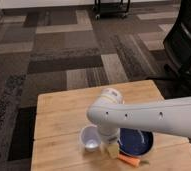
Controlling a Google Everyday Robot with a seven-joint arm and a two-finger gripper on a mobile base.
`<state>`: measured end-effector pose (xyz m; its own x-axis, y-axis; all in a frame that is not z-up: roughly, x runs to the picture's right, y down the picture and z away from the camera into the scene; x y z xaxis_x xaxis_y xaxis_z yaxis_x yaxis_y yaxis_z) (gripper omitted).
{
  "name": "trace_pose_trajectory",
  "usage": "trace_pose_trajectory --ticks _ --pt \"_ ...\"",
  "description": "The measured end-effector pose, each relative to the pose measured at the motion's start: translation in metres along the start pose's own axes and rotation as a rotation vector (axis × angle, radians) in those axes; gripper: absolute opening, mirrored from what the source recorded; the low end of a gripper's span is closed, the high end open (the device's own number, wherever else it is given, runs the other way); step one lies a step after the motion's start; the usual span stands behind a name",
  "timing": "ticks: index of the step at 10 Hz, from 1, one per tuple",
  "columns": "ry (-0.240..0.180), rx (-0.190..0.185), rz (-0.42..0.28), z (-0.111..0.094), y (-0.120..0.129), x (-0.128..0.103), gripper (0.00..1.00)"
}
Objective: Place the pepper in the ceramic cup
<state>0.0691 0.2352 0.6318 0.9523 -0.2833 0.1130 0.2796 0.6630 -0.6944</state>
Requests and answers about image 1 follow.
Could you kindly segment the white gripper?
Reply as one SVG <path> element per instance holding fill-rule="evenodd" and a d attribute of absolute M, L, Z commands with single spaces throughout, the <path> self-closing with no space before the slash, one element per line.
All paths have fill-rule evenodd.
<path fill-rule="evenodd" d="M 115 142 L 119 139 L 120 129 L 109 126 L 99 126 L 98 134 L 103 143 L 109 144 L 107 151 L 110 157 L 113 159 L 117 158 L 119 155 L 119 145 Z"/>

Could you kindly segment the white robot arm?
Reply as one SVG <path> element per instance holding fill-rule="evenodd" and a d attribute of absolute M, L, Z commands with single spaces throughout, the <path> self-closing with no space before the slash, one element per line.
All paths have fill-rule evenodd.
<path fill-rule="evenodd" d="M 191 97 L 142 104 L 124 104 L 122 100 L 119 91 L 107 88 L 87 110 L 88 120 L 98 126 L 104 143 L 119 140 L 124 154 L 137 156 L 130 147 L 130 130 L 191 139 Z"/>

